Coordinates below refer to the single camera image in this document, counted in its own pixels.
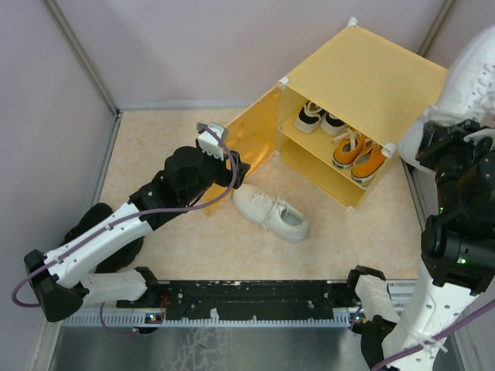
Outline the yellow shoe cabinet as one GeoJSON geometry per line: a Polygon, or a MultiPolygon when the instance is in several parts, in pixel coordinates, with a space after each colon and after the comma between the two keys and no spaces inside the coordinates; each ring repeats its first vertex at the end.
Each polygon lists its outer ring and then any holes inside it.
{"type": "Polygon", "coordinates": [[[317,128],[295,126],[302,105],[313,102],[384,149],[394,161],[398,142],[446,79],[439,66],[357,25],[348,25],[280,79],[277,150],[280,158],[344,207],[355,210],[374,187],[332,163],[338,144],[317,128]]]}

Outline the yellow cabinet door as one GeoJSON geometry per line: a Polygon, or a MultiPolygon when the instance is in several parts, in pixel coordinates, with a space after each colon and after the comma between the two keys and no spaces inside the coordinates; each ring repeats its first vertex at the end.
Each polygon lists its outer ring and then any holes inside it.
{"type": "Polygon", "coordinates": [[[275,130],[280,90],[277,85],[256,100],[226,125],[227,146],[251,166],[244,177],[246,183],[271,157],[275,150],[275,130]]]}

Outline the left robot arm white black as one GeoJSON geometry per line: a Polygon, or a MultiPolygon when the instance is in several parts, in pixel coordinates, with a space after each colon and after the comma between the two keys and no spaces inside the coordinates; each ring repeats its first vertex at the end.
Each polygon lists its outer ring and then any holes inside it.
{"type": "Polygon", "coordinates": [[[85,305],[137,301],[155,276],[148,268],[122,272],[148,234],[189,211],[213,185],[237,189],[250,165],[236,151],[216,154],[200,146],[176,149],[151,182],[113,210],[89,209],[59,247],[32,250],[24,257],[29,285],[48,322],[60,322],[85,305]]]}

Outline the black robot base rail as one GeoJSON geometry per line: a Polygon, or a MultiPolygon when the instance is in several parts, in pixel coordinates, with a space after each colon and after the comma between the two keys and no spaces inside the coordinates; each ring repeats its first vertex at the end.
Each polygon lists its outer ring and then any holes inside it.
{"type": "Polygon", "coordinates": [[[215,309],[222,319],[331,319],[335,308],[360,303],[355,293],[358,278],[383,272],[357,266],[343,281],[157,281],[142,297],[117,301],[118,308],[163,310],[167,319],[200,319],[215,309]]]}

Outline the black white sneaker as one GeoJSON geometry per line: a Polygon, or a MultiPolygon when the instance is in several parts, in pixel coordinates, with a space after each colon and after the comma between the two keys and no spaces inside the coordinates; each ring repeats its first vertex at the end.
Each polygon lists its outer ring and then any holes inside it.
{"type": "Polygon", "coordinates": [[[342,134],[348,125],[331,113],[325,113],[320,122],[320,127],[329,135],[336,137],[342,134]]]}
{"type": "Polygon", "coordinates": [[[301,132],[311,134],[318,128],[325,115],[324,109],[308,100],[296,116],[294,125],[301,132]]]}

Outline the orange sneaker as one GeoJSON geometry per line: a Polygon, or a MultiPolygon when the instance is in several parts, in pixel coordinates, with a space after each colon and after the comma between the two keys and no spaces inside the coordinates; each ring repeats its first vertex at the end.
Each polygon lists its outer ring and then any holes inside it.
{"type": "Polygon", "coordinates": [[[349,168],[368,143],[369,138],[352,128],[347,128],[333,139],[337,144],[333,152],[333,164],[337,168],[349,168]]]}
{"type": "Polygon", "coordinates": [[[361,184],[371,182],[386,160],[379,144],[374,141],[366,143],[351,166],[352,179],[361,184]]]}

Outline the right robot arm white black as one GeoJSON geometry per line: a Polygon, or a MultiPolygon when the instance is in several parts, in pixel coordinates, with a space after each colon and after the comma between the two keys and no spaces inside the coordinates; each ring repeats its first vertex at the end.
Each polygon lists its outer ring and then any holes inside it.
{"type": "Polygon", "coordinates": [[[358,266],[347,283],[366,317],[357,325],[372,370],[430,370],[446,338],[494,278],[493,132],[474,120],[427,122],[416,160],[435,174],[439,210],[421,235],[422,264],[408,303],[394,309],[384,274],[358,266]]]}

